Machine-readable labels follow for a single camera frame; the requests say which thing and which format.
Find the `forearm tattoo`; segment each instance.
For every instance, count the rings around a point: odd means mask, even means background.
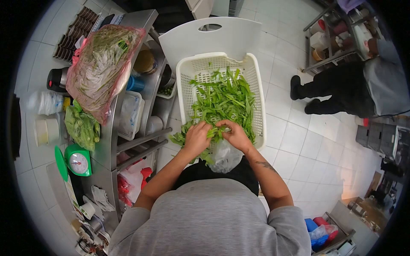
[[[259,161],[256,161],[256,163],[261,164],[261,165],[263,165],[263,167],[269,168],[269,169],[271,169],[272,171],[274,171],[274,172],[276,172],[276,173],[278,174],[278,172],[277,172],[268,162],[259,162]]]

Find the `white cutting board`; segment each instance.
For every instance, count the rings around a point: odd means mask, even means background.
[[[213,31],[199,31],[207,24],[218,24]],[[257,56],[262,24],[235,17],[212,17],[179,25],[159,37],[162,51],[172,68],[186,57],[209,52],[224,52],[242,60],[246,53]]]

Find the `cutting board handle hole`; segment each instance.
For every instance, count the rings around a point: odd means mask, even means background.
[[[211,32],[220,29],[222,26],[219,24],[206,24],[198,28],[201,32]]]

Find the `kitchen scale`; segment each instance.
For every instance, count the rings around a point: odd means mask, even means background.
[[[91,161],[90,151],[85,150],[78,144],[69,145],[64,151],[64,156],[58,146],[54,148],[55,160],[61,177],[67,182],[68,172],[67,167],[78,176],[90,176]]]

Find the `green plastic bag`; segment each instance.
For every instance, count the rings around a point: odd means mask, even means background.
[[[80,147],[94,151],[100,141],[100,124],[91,115],[81,112],[78,104],[68,106],[64,123],[68,134]]]

